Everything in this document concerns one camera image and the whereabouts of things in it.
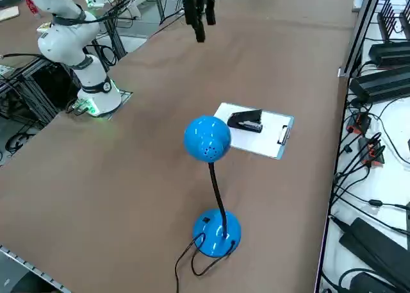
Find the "floor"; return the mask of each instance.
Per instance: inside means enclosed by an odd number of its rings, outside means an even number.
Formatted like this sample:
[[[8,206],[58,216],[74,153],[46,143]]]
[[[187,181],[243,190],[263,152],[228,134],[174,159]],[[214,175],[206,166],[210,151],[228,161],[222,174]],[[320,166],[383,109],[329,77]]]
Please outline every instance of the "floor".
[[[176,7],[179,7],[177,0],[162,0],[162,5],[165,7],[165,16],[174,13],[177,10]],[[154,0],[148,0],[138,8],[142,14],[140,20],[132,23],[129,21],[118,22],[117,29],[128,53],[132,53],[142,46],[149,35],[152,35],[158,29],[158,23],[160,22],[160,15]],[[98,42],[101,45],[111,47],[111,40],[108,36],[100,37]],[[112,58],[108,51],[106,54],[107,58]],[[11,154],[4,148],[7,140],[21,130],[23,126],[23,123],[0,118],[0,152],[3,154],[3,157],[0,154],[0,170],[1,166],[12,159]],[[30,133],[36,133],[37,131],[35,128],[29,130]],[[11,292],[11,289],[27,273],[28,270],[25,267],[0,253],[0,293]]]

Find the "white clipboard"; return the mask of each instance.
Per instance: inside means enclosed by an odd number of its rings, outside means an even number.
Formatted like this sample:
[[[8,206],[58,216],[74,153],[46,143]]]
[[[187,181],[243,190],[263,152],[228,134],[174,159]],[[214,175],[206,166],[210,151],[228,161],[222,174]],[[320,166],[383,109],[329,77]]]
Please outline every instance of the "white clipboard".
[[[214,116],[227,123],[233,113],[255,109],[257,108],[222,103]],[[263,110],[261,133],[229,128],[231,130],[231,147],[280,160],[289,139],[293,121],[292,116]]]

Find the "tabletop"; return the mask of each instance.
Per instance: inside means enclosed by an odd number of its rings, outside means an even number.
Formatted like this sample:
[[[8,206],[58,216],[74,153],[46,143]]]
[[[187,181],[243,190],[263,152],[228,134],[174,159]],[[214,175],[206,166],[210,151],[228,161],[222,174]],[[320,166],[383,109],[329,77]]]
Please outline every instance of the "tabletop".
[[[311,292],[345,97],[352,0],[217,0],[195,41],[183,19],[110,70],[134,92],[110,121],[59,114],[0,172],[0,243],[73,292],[168,292],[201,212],[216,207],[188,123],[221,102],[292,115],[281,160],[216,163],[242,225],[228,260],[180,292]],[[198,257],[198,266],[209,260]]]

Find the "robotic arm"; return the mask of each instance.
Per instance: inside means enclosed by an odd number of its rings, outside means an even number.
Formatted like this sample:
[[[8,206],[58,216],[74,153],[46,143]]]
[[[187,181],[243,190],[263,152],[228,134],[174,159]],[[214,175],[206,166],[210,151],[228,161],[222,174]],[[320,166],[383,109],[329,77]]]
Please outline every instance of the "robotic arm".
[[[120,92],[98,57],[83,52],[99,32],[99,23],[92,22],[96,18],[73,0],[33,1],[41,10],[54,16],[53,25],[38,39],[40,52],[74,71],[81,83],[78,101],[94,117],[117,109],[121,104]]]

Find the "stapler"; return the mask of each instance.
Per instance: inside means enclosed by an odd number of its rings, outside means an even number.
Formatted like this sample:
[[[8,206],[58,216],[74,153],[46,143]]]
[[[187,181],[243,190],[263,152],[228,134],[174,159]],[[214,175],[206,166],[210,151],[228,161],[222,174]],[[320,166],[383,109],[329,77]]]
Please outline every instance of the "stapler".
[[[230,128],[261,133],[263,128],[261,116],[262,109],[248,112],[235,112],[230,116],[227,124]]]

